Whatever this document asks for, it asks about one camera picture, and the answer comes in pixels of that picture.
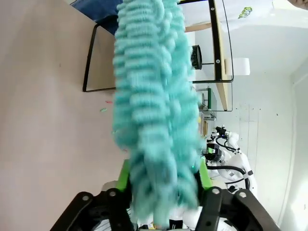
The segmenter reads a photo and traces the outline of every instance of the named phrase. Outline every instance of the person's skin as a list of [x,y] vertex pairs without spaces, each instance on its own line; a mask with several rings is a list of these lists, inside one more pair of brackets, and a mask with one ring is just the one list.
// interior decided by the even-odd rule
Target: person's skin
[[288,0],[292,5],[304,9],[304,10],[308,10],[308,0]]

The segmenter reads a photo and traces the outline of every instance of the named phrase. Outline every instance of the teal fluffy duster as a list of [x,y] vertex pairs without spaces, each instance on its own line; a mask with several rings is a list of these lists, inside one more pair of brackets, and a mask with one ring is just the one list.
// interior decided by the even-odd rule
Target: teal fluffy duster
[[115,34],[114,139],[130,152],[135,215],[166,225],[197,207],[198,100],[184,17],[176,0],[124,0]]

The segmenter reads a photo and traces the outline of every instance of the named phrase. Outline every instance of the bolt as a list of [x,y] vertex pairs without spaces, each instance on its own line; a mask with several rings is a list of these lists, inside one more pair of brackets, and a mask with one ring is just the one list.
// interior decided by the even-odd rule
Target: bolt
[[212,190],[212,193],[213,193],[213,194],[219,194],[220,192],[219,192],[218,189],[213,189],[213,190]]
[[83,200],[83,201],[87,201],[87,200],[89,200],[89,199],[90,199],[90,198],[89,198],[88,196],[83,196],[83,197],[82,197],[82,200]]
[[110,196],[115,196],[116,193],[115,193],[114,191],[111,191],[111,192],[109,193],[109,195],[110,195]]
[[245,198],[245,197],[247,197],[247,195],[246,195],[246,193],[244,193],[244,192],[240,192],[240,197],[242,197],[242,198]]

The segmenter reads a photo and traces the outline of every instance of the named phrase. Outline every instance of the cable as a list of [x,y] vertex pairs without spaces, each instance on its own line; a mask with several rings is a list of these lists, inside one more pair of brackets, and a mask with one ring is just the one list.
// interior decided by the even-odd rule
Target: cable
[[243,180],[244,180],[244,178],[242,178],[242,179],[240,179],[240,180],[237,180],[237,181],[233,181],[233,182],[227,182],[227,183],[225,183],[225,184],[235,184],[235,183],[241,182],[241,181],[243,181]]
[[230,152],[234,152],[236,149],[235,148],[232,148],[232,147],[228,147],[228,146],[226,146],[226,145],[223,145],[223,144],[221,144],[221,143],[219,143],[217,140],[218,139],[220,139],[221,137],[217,137],[216,138],[216,143],[219,145],[219,146],[221,146],[221,147],[224,147],[225,149],[227,149],[228,151],[230,151]]
[[[235,171],[239,171],[241,174],[245,174],[245,171],[239,167],[235,167],[235,166],[229,166],[229,165],[224,165],[224,166],[207,166],[207,169],[209,170],[217,170],[217,169],[227,169],[227,170],[235,170]],[[246,189],[250,189],[250,182],[249,179],[246,178],[245,179],[245,187]]]

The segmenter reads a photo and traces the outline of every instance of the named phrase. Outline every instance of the paper towel roll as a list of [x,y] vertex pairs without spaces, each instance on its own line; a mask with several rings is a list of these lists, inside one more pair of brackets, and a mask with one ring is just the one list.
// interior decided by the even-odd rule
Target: paper towel roll
[[[225,59],[226,75],[232,76],[231,58]],[[250,75],[250,64],[248,58],[233,58],[233,71],[235,76]]]

